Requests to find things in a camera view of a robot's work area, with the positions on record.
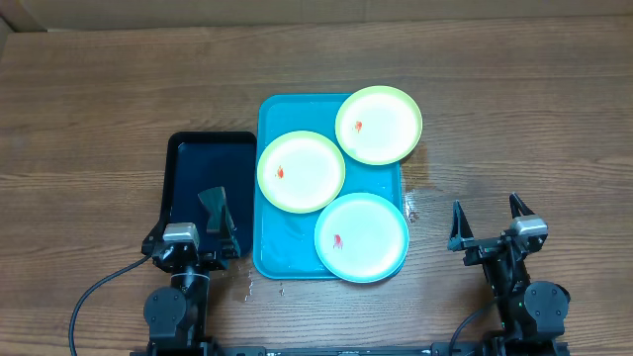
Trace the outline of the green plate with stain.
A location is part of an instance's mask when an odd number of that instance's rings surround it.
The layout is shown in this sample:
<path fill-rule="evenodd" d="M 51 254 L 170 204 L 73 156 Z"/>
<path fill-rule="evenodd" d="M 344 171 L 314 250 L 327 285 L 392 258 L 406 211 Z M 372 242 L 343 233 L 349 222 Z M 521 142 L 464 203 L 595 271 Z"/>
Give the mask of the green plate with stain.
<path fill-rule="evenodd" d="M 340 149 L 327 137 L 309 131 L 284 133 L 258 158 L 256 177 L 263 196 L 288 213 L 307 214 L 332 202 L 346 175 Z"/>

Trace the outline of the dark green sponge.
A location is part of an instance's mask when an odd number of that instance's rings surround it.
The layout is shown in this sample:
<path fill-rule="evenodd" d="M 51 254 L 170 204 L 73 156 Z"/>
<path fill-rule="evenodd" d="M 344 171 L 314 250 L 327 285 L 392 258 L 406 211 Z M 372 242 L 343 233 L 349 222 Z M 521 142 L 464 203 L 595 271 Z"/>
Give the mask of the dark green sponge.
<path fill-rule="evenodd" d="M 207 211 L 207 233 L 221 233 L 226 223 L 226 191 L 223 186 L 207 189 L 198 194 Z"/>

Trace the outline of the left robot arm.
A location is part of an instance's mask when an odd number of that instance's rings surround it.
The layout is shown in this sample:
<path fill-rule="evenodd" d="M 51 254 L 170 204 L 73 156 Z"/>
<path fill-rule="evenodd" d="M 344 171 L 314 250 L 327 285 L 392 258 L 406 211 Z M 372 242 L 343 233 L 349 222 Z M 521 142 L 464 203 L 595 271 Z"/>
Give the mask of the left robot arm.
<path fill-rule="evenodd" d="M 152 292 L 143 307 L 149 327 L 147 355 L 221 356 L 214 337 L 206 333 L 210 273 L 225 270 L 240 256 L 235 227 L 226 206 L 209 210 L 208 232 L 221 244 L 219 252 L 202 252 L 192 222 L 166 223 L 162 236 L 151 236 L 146 254 L 170 275 L 170 285 Z"/>

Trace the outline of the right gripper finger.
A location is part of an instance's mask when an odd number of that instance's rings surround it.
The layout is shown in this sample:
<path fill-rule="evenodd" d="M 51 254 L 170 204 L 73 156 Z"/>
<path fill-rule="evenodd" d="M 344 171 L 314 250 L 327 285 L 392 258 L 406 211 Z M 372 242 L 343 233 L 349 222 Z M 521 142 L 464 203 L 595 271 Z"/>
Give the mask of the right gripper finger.
<path fill-rule="evenodd" d="M 458 200 L 453 203 L 452 217 L 452 229 L 449 235 L 448 249 L 465 250 L 472 245 L 475 238 Z"/>
<path fill-rule="evenodd" d="M 514 219 L 534 215 L 534 212 L 527 207 L 527 205 L 520 199 L 517 193 L 511 193 L 508 199 L 510 212 Z"/>

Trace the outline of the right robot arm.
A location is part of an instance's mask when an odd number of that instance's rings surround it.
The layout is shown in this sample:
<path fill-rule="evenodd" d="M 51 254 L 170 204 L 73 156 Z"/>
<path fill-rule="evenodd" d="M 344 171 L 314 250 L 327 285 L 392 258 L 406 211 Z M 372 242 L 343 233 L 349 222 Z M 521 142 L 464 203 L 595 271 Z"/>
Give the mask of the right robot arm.
<path fill-rule="evenodd" d="M 476 239 L 459 202 L 452 208 L 447 249 L 463 251 L 466 266 L 480 265 L 494 298 L 467 316 L 447 344 L 448 355 L 568 355 L 557 338 L 565 333 L 570 293 L 552 282 L 533 282 L 524 260 L 540 251 L 548 225 L 520 197 L 508 197 L 512 221 L 498 237 Z M 477 343 L 459 343 L 461 332 L 475 319 L 496 308 L 501 329 L 489 331 Z"/>

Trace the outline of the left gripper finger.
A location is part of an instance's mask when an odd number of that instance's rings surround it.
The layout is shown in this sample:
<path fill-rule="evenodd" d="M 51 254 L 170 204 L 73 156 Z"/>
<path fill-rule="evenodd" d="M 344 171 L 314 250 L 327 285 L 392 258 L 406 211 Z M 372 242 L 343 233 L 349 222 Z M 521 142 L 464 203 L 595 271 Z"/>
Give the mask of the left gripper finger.
<path fill-rule="evenodd" d="M 153 249 L 157 242 L 162 240 L 162 235 L 166 228 L 166 212 L 162 212 L 159 216 L 158 222 L 156 225 L 150 230 L 149 234 L 141 243 L 140 252 L 147 256 L 151 256 L 153 253 Z"/>
<path fill-rule="evenodd" d="M 238 240 L 236 239 L 236 228 L 234 226 L 232 217 L 226 206 L 221 210 L 222 218 L 220 225 L 220 238 L 219 241 L 222 246 L 223 258 L 239 258 L 241 256 L 241 248 Z"/>

